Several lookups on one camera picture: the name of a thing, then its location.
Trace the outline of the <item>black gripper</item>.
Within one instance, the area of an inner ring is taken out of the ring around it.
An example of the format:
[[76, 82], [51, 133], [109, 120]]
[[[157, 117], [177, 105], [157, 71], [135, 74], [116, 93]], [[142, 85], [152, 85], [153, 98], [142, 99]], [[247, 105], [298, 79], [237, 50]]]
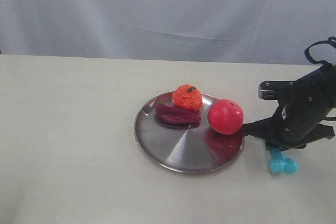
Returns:
[[265, 143], [269, 150], [305, 148], [309, 143], [335, 137], [332, 126], [320, 123], [331, 109], [332, 106], [325, 98], [312, 95], [296, 96], [291, 98], [272, 118], [244, 123], [244, 135], [262, 140], [275, 140], [275, 143]]

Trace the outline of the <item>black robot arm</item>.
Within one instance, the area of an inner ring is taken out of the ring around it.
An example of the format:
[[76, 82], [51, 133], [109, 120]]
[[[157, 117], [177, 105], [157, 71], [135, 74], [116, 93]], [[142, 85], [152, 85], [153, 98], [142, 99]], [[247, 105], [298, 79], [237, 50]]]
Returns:
[[302, 149], [335, 137], [332, 126], [321, 124], [333, 121], [328, 114], [335, 109], [335, 66], [320, 67], [296, 81], [264, 81], [258, 96], [276, 100], [278, 107], [271, 117], [244, 124], [243, 133], [264, 140], [267, 149]]

